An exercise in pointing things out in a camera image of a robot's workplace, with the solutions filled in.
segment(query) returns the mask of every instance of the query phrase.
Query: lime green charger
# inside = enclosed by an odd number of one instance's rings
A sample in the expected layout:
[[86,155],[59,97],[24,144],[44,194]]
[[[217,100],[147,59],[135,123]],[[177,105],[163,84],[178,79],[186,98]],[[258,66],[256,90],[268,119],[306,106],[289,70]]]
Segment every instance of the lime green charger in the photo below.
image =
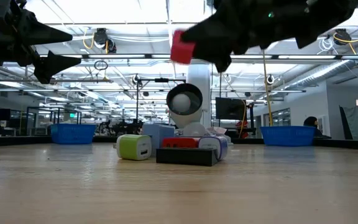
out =
[[152,154],[152,139],[150,136],[125,134],[118,137],[116,147],[121,159],[142,161]]

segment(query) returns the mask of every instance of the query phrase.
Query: wooden table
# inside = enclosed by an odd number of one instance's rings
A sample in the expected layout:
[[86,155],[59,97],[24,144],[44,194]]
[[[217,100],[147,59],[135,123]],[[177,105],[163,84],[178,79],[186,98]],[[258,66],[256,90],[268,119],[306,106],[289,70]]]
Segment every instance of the wooden table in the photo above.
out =
[[240,145],[197,167],[0,147],[0,223],[358,223],[358,151]]

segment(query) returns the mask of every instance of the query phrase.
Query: blue basket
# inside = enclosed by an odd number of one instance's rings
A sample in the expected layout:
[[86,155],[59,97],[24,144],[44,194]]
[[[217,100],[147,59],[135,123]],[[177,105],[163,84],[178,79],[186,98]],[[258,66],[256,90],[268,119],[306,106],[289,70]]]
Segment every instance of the blue basket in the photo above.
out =
[[93,124],[53,124],[50,132],[57,144],[91,144],[95,129]]
[[304,126],[261,127],[268,146],[311,146],[315,129]]

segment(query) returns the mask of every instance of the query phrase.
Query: red block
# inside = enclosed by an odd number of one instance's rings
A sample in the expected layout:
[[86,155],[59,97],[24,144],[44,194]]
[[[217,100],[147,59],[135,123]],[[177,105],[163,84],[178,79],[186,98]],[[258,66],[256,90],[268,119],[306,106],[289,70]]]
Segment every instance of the red block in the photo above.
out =
[[176,30],[173,33],[171,60],[188,65],[193,57],[193,51],[196,44],[182,42],[180,37],[183,32],[184,31],[182,30]]
[[199,138],[165,138],[162,147],[197,148]]

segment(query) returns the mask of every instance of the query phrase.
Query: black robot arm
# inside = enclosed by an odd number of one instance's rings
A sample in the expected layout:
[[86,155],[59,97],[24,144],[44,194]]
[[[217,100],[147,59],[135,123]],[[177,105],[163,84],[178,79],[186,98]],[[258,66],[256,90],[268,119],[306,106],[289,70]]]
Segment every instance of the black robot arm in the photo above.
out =
[[358,0],[215,0],[216,13],[186,30],[181,40],[194,42],[193,57],[225,72],[230,54],[295,38],[303,48],[348,20]]
[[73,36],[37,21],[35,14],[24,9],[26,0],[0,0],[0,66],[17,62],[20,66],[34,64],[38,81],[48,84],[51,77],[81,63],[80,58],[53,54],[40,57],[33,45],[66,42]]

